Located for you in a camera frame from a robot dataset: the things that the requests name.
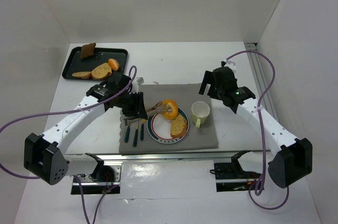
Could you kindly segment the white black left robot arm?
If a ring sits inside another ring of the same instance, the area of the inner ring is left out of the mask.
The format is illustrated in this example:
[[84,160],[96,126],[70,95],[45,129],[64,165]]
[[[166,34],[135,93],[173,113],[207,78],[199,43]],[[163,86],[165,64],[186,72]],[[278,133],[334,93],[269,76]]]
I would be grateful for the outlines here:
[[112,75],[91,87],[80,104],[63,120],[40,135],[31,133],[26,138],[24,167],[49,185],[55,185],[65,176],[73,175],[89,175],[94,180],[99,180],[108,171],[101,158],[91,153],[66,154],[82,131],[114,107],[121,108],[125,124],[169,110],[168,105],[161,102],[146,109],[143,93],[133,91],[132,88],[131,77],[122,73]]

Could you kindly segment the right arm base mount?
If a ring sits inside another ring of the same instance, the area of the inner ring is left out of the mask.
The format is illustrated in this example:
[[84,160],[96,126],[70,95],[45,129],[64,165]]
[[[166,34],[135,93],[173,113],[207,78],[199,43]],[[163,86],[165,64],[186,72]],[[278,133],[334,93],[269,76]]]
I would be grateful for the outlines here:
[[214,163],[209,172],[215,177],[217,192],[248,191],[257,182],[260,173],[244,171],[239,164],[238,159],[246,153],[250,151],[233,155],[228,163]]

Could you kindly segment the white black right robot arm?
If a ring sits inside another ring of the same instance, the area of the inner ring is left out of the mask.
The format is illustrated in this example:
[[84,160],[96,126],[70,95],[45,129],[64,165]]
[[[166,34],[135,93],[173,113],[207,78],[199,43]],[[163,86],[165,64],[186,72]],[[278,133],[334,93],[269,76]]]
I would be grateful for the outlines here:
[[221,63],[221,67],[206,71],[199,94],[222,101],[235,114],[246,120],[264,136],[267,154],[241,151],[233,156],[240,169],[246,172],[268,172],[272,181],[286,188],[312,172],[313,145],[307,139],[298,139],[258,104],[255,94],[247,87],[238,87],[234,63]]

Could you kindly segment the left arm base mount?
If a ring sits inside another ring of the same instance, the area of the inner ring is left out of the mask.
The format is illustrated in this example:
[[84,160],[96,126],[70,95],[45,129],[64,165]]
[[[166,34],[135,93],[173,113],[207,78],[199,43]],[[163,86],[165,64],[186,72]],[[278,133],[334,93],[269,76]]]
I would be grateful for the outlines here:
[[67,176],[73,175],[71,194],[119,194],[121,165],[105,163],[99,156],[66,155]]

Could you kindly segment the orange glazed donut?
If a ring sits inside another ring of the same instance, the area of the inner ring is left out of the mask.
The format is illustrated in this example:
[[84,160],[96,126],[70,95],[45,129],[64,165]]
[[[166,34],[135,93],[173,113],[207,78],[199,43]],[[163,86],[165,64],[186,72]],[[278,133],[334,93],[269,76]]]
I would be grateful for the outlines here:
[[162,104],[166,106],[166,112],[162,116],[167,120],[174,120],[178,116],[177,103],[172,99],[166,99]]

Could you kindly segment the orange round bun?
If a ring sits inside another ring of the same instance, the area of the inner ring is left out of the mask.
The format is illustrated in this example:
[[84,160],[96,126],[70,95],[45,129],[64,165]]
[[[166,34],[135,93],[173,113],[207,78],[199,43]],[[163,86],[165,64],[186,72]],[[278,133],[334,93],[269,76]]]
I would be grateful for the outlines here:
[[112,69],[112,71],[118,71],[120,69],[120,64],[117,60],[115,59],[109,59],[108,60],[108,65]]

